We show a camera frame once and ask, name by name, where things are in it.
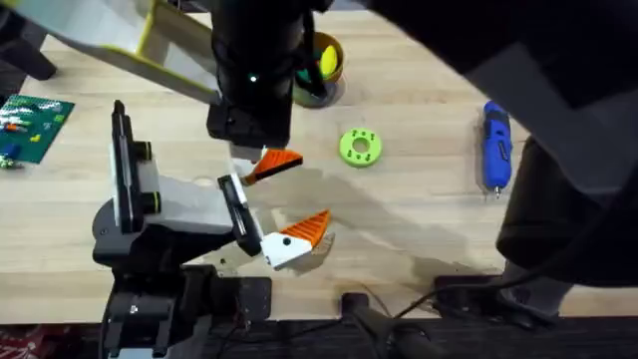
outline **black mount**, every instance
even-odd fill
[[[366,294],[343,294],[341,315],[354,320],[367,333],[381,358],[451,358],[450,354],[430,341],[427,332],[418,323],[395,320],[371,309]]]
[[[222,278],[212,265],[183,265],[233,241],[249,255],[260,252],[255,223],[230,177],[218,180],[233,222],[228,233],[184,232],[146,222],[146,214],[161,212],[160,193],[142,192],[138,175],[138,163],[153,157],[151,144],[134,141],[131,119],[119,101],[112,119],[117,193],[93,222],[94,260],[110,267],[115,279],[101,350],[117,357],[121,349],[151,348],[154,357],[163,357],[193,335],[203,317],[211,318],[210,325],[268,318],[270,278]]]
[[[448,285],[483,285],[497,275],[449,275],[435,278],[435,289]],[[551,329],[558,316],[546,316],[505,300],[498,290],[459,288],[437,295],[433,307],[443,318],[480,319],[509,324],[525,330]]]

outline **green ring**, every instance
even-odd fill
[[[355,141],[359,139],[368,143],[368,150],[364,153],[359,153],[354,148]],[[346,164],[356,168],[364,168],[375,163],[381,156],[382,150],[383,145],[379,135],[365,128],[350,129],[339,142],[339,155]]]

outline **dark floor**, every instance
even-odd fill
[[[30,27],[25,35],[41,44],[43,33]],[[24,76],[0,62],[0,96],[17,93]],[[518,329],[454,320],[424,320],[433,340],[442,347],[467,358],[515,359],[602,359],[638,358],[638,318],[563,319],[549,332],[530,334]],[[267,339],[273,333],[296,332],[316,322],[255,323],[246,339]],[[215,358],[228,327],[213,331],[206,348],[206,358]],[[83,358],[94,358],[96,342],[89,338]],[[341,325],[315,332],[288,342],[231,344],[224,359],[247,358],[372,358],[366,341],[356,327]]]

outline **white plastic part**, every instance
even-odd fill
[[[147,215],[147,222],[195,233],[220,234],[232,230],[226,200],[217,186],[161,176],[155,161],[139,164],[138,172],[141,190],[159,191],[161,196],[161,213]]]
[[[243,191],[243,185],[241,185],[241,180],[237,174],[230,174],[230,179],[232,180],[232,184],[235,187],[235,193],[237,194],[237,200],[241,203],[241,206],[244,208],[248,208],[248,198],[246,198],[246,193]]]
[[[274,232],[263,237],[261,251],[266,262],[279,270],[288,262],[310,253],[312,245],[308,240]]]

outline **yellow cup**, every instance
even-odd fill
[[[317,98],[310,94],[308,91],[298,87],[295,82],[292,91],[292,99],[294,100],[295,104],[307,108],[321,108],[328,106],[334,100],[335,95],[338,92],[337,83],[339,82],[339,79],[341,79],[341,75],[343,74],[343,63],[345,58],[343,48],[341,47],[339,41],[337,41],[337,39],[335,39],[334,37],[326,33],[315,32],[314,52],[320,52],[323,54],[328,46],[331,45],[337,51],[337,68],[332,74],[324,79],[328,95],[325,98]]]

